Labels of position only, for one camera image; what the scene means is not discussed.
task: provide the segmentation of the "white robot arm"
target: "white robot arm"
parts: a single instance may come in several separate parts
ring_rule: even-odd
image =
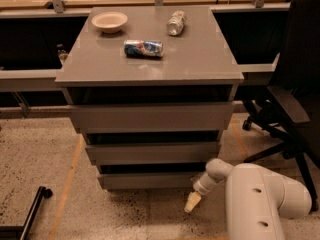
[[[232,166],[212,159],[193,184],[186,212],[215,186],[226,182],[229,240],[284,240],[280,218],[309,213],[311,197],[300,182],[254,164]]]

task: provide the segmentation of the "concrete floor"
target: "concrete floor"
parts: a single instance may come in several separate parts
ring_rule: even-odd
[[[241,129],[246,114],[234,114],[219,157],[232,164],[276,142],[258,127]],[[29,239],[227,239],[224,186],[191,214],[183,210],[189,189],[102,190],[83,139],[68,117],[27,119],[0,113],[0,225],[23,225],[40,185],[54,195],[42,202]],[[310,162],[320,193],[320,173]],[[263,163],[301,180],[295,161],[274,156]],[[320,212],[282,219],[287,240],[320,239]]]

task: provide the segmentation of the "white bowl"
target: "white bowl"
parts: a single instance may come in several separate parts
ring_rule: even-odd
[[[92,24],[102,32],[113,34],[120,31],[128,21],[127,15],[120,12],[105,12],[93,17]]]

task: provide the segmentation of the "soda can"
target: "soda can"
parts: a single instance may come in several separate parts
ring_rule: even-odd
[[[167,23],[168,34],[170,36],[180,35],[186,22],[186,13],[184,11],[175,11]]]
[[[125,40],[124,53],[128,57],[162,57],[163,44],[160,41]]]

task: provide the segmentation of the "gray countertop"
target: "gray countertop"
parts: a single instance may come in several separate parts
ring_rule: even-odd
[[[187,24],[179,37],[167,35],[172,13],[183,10]],[[91,20],[102,12],[128,16],[123,31],[104,34]],[[160,40],[161,59],[128,58],[127,39]],[[243,76],[208,6],[93,8],[56,83],[61,86],[236,84]]]

